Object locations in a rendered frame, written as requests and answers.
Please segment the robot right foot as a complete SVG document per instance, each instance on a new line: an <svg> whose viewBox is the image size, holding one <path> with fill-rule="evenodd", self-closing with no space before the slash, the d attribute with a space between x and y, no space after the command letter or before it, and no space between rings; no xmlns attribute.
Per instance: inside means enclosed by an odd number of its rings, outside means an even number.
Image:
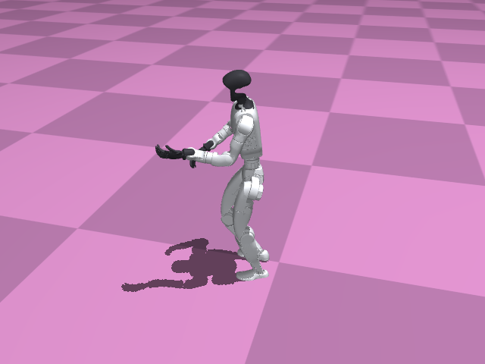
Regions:
<svg viewBox="0 0 485 364"><path fill-rule="evenodd" d="M260 253L260 256L259 256L259 260L262 260L262 261L267 261L267 260L269 260L269 253L268 253L268 251L267 251L267 250L265 250L265 249L260 249L260 250L261 250L261 253ZM260 251L259 251L259 252L260 252ZM241 249L238 249L238 250L237 250L237 254L238 254L239 256L241 256L241 257L244 257L244 258L245 258L245 256L243 255L243 253L242 253Z"/></svg>

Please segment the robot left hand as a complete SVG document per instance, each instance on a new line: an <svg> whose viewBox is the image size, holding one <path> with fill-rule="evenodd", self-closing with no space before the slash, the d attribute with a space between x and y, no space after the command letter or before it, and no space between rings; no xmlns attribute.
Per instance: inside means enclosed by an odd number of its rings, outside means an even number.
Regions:
<svg viewBox="0 0 485 364"><path fill-rule="evenodd" d="M169 158L169 159L179 159L182 158L183 160L186 160L186 157L188 155L194 155L195 150L194 149L183 149L182 151L180 150L174 150L168 145L165 146L168 150L166 151L163 150L159 147L159 145L155 146L155 150L160 158Z"/></svg>

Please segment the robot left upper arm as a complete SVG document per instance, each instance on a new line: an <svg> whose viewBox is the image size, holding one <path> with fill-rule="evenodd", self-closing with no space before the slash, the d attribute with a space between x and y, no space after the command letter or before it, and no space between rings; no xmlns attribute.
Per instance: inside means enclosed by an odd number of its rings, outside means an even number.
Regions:
<svg viewBox="0 0 485 364"><path fill-rule="evenodd" d="M232 158L232 162L228 166L233 165L237 160L244 146L244 143L246 142L247 138L250 136L250 134L253 131L253 128L254 128L253 121L254 121L253 118L247 115L243 115L242 118L240 118L239 121L237 122L233 139L230 142L230 151L229 152L226 151L221 154L221 155L229 155Z"/></svg>

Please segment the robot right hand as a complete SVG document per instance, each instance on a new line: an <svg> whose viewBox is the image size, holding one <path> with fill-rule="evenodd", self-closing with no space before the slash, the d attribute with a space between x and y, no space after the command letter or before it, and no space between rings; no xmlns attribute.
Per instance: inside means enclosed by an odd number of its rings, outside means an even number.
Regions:
<svg viewBox="0 0 485 364"><path fill-rule="evenodd" d="M199 150L202 150L202 151L211 151L210 148L214 145L214 142L212 140L209 140L207 143L204 143L203 144L203 147L200 148ZM189 161L190 162L190 166L191 168L196 168L196 161L194 160L191 160Z"/></svg>

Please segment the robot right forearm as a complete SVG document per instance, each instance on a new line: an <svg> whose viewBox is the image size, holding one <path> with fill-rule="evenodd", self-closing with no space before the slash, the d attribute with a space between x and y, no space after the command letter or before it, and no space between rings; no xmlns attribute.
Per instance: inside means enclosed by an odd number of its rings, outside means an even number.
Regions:
<svg viewBox="0 0 485 364"><path fill-rule="evenodd" d="M214 142L214 145L210 149L215 149L218 144L221 144L226 138L228 138L228 136L233 134L233 131L228 123L229 121L213 136L213 138L209 139ZM209 140L207 140L207 142Z"/></svg>

